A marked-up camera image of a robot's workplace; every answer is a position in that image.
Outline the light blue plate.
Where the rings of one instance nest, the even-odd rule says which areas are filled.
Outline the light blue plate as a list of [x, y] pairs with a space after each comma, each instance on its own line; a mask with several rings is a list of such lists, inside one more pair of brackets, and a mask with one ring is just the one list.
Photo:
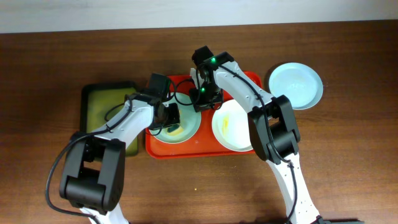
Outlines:
[[323, 82], [319, 74], [308, 65], [288, 62], [277, 66], [268, 81], [271, 94], [285, 95], [294, 110], [314, 107], [323, 96]]

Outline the green plate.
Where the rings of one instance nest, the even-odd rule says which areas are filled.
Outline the green plate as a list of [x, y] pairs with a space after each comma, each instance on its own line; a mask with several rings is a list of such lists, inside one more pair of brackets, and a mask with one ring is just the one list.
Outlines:
[[153, 134], [154, 137], [161, 142], [168, 144], [177, 144], [190, 139], [199, 129], [201, 123], [201, 113], [197, 113], [193, 106], [184, 106], [176, 101], [175, 98], [166, 101], [164, 103], [165, 106], [168, 106], [170, 103], [178, 104], [178, 109], [180, 111], [180, 123], [181, 127], [184, 131], [177, 136], [169, 136], [167, 134], [167, 128], [163, 128], [159, 133], [159, 130], [149, 130], [150, 134]]

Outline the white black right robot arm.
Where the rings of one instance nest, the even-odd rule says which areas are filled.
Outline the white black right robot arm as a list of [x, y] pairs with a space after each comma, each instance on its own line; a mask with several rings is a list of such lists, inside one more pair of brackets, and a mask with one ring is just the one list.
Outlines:
[[285, 223], [324, 223], [308, 192], [300, 165], [300, 133], [289, 99], [275, 97], [255, 84], [227, 52], [207, 47], [192, 55], [196, 66], [190, 90], [195, 111], [222, 104], [226, 91], [246, 112], [251, 146], [275, 175], [287, 216]]

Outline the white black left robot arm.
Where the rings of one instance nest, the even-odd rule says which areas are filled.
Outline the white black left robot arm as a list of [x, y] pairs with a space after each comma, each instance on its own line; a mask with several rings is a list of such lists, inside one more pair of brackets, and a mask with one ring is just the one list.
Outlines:
[[176, 103], [165, 97], [135, 93], [126, 96], [123, 108], [91, 133], [75, 133], [60, 153], [65, 158], [60, 196], [76, 215], [92, 223], [127, 223], [119, 205], [124, 187], [126, 149], [145, 129], [177, 124]]

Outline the green yellow sponge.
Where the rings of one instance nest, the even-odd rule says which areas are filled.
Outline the green yellow sponge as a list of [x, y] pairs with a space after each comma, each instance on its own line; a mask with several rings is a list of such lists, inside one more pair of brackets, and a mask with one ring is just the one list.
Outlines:
[[173, 126], [167, 128], [167, 134], [169, 136], [177, 136], [181, 134], [183, 131], [184, 129], [179, 124], [174, 124]]

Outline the white plate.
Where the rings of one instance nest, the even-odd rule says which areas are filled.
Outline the white plate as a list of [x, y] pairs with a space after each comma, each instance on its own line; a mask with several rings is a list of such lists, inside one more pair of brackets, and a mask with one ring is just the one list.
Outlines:
[[224, 102], [215, 111], [211, 127], [216, 140], [234, 152], [253, 150], [249, 137], [248, 115], [236, 100]]

